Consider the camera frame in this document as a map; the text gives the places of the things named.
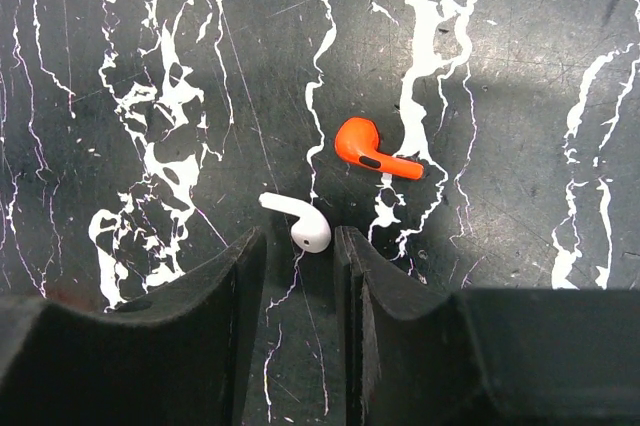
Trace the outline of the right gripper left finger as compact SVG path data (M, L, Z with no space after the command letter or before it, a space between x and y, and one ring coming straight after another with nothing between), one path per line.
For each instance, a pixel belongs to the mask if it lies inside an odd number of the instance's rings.
M1 300L5 425L238 425L266 272L264 232L110 313Z

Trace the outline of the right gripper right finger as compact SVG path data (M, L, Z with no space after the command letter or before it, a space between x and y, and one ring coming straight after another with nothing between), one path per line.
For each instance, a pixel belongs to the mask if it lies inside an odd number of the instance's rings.
M639 295L431 289L334 236L348 425L635 425Z

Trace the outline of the white earbud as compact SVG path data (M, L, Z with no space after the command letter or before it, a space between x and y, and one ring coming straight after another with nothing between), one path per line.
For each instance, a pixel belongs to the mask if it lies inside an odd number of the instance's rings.
M265 208L297 217L291 226L294 243L308 253L321 253L331 242L331 228L325 216L312 204L297 198L264 192L258 198Z

